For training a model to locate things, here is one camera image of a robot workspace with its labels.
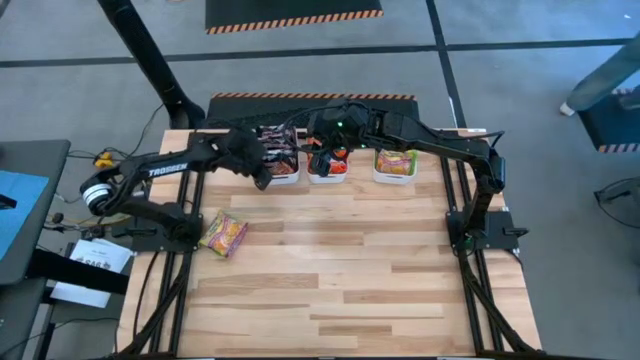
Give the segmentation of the black desk crossbar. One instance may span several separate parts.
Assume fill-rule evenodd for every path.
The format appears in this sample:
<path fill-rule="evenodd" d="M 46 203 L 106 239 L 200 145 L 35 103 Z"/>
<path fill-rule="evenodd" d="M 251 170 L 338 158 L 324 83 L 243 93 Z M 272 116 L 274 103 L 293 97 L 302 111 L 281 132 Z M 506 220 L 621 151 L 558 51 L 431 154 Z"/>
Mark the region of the black desk crossbar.
<path fill-rule="evenodd" d="M 126 294 L 129 282 L 127 275 L 40 249 L 33 252 L 25 277 L 44 278 L 120 295 Z"/>

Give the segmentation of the hazard-striped black floor mat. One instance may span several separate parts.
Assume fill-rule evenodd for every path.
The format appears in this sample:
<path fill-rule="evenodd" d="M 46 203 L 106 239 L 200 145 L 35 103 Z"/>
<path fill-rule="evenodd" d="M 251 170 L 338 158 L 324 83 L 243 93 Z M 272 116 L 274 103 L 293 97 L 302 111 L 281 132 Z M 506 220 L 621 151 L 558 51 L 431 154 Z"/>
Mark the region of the hazard-striped black floor mat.
<path fill-rule="evenodd" d="M 205 125 L 223 129 L 231 123 L 249 128 L 279 125 L 287 118 L 309 108 L 326 106 L 334 99 L 350 99 L 371 109 L 392 111 L 419 118 L 414 95 L 354 93 L 215 93 L 210 99 Z"/>
<path fill-rule="evenodd" d="M 610 94 L 578 116 L 598 152 L 640 152 L 640 108 L 626 109 Z"/>
<path fill-rule="evenodd" d="M 209 35 L 377 18 L 380 0 L 206 0 Z"/>

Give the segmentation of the Maruchan lime chili shrimp pack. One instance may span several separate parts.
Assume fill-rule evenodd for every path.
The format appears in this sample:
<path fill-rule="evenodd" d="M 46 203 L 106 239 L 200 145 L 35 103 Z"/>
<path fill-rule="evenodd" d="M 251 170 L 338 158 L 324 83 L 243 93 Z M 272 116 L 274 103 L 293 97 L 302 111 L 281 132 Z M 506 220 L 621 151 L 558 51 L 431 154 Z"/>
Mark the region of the Maruchan lime chili shrimp pack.
<path fill-rule="evenodd" d="M 219 256 L 229 258 L 240 245 L 247 231 L 247 222 L 219 211 L 198 244 Z"/>
<path fill-rule="evenodd" d="M 417 155 L 413 150 L 406 152 L 381 150 L 376 155 L 375 169 L 379 173 L 412 176 L 416 161 Z"/>

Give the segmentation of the blue sheet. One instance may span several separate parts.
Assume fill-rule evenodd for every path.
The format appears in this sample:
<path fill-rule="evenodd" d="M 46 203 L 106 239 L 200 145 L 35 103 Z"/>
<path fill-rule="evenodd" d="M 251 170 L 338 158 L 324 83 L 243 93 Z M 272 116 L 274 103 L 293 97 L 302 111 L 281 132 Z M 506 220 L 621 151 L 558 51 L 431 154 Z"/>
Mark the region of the blue sheet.
<path fill-rule="evenodd" d="M 0 195 L 16 201 L 14 208 L 0 210 L 0 261 L 9 251 L 48 182 L 48 177 L 0 170 Z"/>

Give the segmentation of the dark grey desk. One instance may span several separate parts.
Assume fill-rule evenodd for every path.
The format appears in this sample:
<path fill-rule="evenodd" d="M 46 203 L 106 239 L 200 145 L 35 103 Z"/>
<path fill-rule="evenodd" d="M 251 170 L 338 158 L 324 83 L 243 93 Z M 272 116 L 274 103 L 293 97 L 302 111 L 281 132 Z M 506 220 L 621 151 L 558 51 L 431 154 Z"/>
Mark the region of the dark grey desk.
<path fill-rule="evenodd" d="M 0 360 L 21 360 L 46 287 L 27 277 L 33 252 L 62 175 L 70 142 L 0 142 L 0 170 L 47 180 L 33 206 L 19 221 L 14 238 L 0 241 Z"/>

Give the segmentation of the person's leg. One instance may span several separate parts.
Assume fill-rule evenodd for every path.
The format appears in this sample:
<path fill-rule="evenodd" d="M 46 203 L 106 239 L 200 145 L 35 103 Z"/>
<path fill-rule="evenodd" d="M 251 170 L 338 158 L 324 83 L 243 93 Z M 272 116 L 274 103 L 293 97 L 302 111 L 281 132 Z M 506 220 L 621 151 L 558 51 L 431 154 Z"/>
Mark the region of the person's leg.
<path fill-rule="evenodd" d="M 640 108 L 640 85 L 635 88 L 619 88 L 622 82 L 638 71 L 640 71 L 640 31 L 609 59 L 583 78 L 564 102 L 576 112 L 585 111 L 602 98 L 613 94 L 619 97 L 624 108 Z"/>

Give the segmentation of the white plastic bin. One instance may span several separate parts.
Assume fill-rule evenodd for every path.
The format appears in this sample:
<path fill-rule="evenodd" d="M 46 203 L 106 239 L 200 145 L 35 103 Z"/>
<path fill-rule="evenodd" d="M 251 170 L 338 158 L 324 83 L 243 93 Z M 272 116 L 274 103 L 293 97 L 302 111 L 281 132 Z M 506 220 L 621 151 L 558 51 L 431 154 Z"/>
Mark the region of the white plastic bin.
<path fill-rule="evenodd" d="M 346 179 L 346 175 L 348 173 L 348 171 L 345 174 L 337 174 L 337 175 L 329 175 L 327 177 L 320 177 L 316 174 L 310 174 L 307 171 L 307 174 L 309 176 L 309 180 L 311 183 L 314 184 L 337 184 L 337 183 L 342 183 L 345 179 Z"/>
<path fill-rule="evenodd" d="M 414 170 L 414 174 L 412 176 L 400 176 L 400 175 L 391 175 L 391 174 L 385 174 L 385 173 L 379 173 L 376 171 L 375 169 L 375 160 L 376 160 L 376 155 L 378 152 L 380 151 L 376 151 L 375 155 L 374 155 L 374 160 L 373 160 L 373 179 L 375 182 L 378 183 L 384 183 L 384 184 L 394 184 L 394 185 L 406 185 L 408 183 L 410 183 L 415 176 L 417 175 L 418 172 L 418 155 L 417 155 L 417 161 L 415 164 L 415 170 Z"/>
<path fill-rule="evenodd" d="M 292 146 L 294 146 L 297 150 L 297 139 L 293 140 L 293 141 L 286 141 L 288 143 L 290 143 Z M 272 181 L 271 181 L 271 185 L 290 185 L 290 184 L 294 184 L 299 180 L 299 175 L 300 175 L 300 162 L 299 162 L 299 154 L 298 154 L 298 150 L 297 150 L 297 156 L 294 157 L 297 159 L 298 162 L 298 171 L 294 174 L 288 175 L 288 176 L 273 176 L 272 175 Z"/>

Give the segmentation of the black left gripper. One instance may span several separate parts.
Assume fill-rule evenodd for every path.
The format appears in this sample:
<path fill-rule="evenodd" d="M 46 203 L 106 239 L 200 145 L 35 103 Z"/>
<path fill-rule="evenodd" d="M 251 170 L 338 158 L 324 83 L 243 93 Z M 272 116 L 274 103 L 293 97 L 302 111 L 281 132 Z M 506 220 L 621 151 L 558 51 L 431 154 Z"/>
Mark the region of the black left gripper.
<path fill-rule="evenodd" d="M 272 174 L 263 162 L 265 148 L 253 131 L 231 129 L 219 141 L 219 166 L 241 175 L 253 175 L 257 189 L 264 191 Z"/>

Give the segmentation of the white paper sheet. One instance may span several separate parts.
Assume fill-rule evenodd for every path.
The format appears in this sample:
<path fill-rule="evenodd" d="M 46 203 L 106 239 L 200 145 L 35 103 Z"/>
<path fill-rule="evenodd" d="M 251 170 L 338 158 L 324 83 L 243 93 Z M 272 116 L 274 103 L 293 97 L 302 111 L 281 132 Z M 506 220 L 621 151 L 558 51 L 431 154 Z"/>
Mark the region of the white paper sheet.
<path fill-rule="evenodd" d="M 105 239 L 78 240 L 69 256 L 74 261 L 121 273 L 133 252 Z M 111 294 L 86 287 L 57 282 L 51 293 L 55 300 L 95 308 L 105 308 Z"/>

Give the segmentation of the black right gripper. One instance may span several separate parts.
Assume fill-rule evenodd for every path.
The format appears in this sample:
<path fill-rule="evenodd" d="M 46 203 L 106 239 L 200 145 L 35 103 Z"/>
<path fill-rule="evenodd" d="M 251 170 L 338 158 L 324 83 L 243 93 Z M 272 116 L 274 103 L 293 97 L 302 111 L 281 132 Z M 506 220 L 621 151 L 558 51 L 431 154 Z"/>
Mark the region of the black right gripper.
<path fill-rule="evenodd" d="M 312 108 L 307 123 L 307 137 L 311 144 L 305 145 L 308 153 L 324 150 L 347 150 L 368 148 L 365 139 L 370 122 L 371 109 L 364 103 L 339 98 L 327 105 Z M 320 177 L 331 173 L 332 157 L 328 152 L 313 156 L 313 172 Z"/>

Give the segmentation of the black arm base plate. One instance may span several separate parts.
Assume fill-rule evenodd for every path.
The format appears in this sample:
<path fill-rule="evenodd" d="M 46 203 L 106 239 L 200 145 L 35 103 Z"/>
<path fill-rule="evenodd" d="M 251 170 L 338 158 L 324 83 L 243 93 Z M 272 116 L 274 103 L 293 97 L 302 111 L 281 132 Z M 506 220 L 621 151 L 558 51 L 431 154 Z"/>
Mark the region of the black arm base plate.
<path fill-rule="evenodd" d="M 131 249 L 134 252 L 177 252 L 186 253 L 197 248 L 202 235 L 203 218 L 199 216 L 195 221 L 198 236 L 192 235 L 188 240 L 169 240 L 164 228 L 147 219 L 130 217 L 124 222 L 111 226 L 114 238 L 130 237 Z"/>
<path fill-rule="evenodd" d="M 464 212 L 450 212 L 446 215 L 446 225 L 451 247 L 465 255 L 484 249 L 516 249 L 518 239 L 529 233 L 527 228 L 515 227 L 511 214 L 506 211 L 489 211 L 479 219 Z"/>

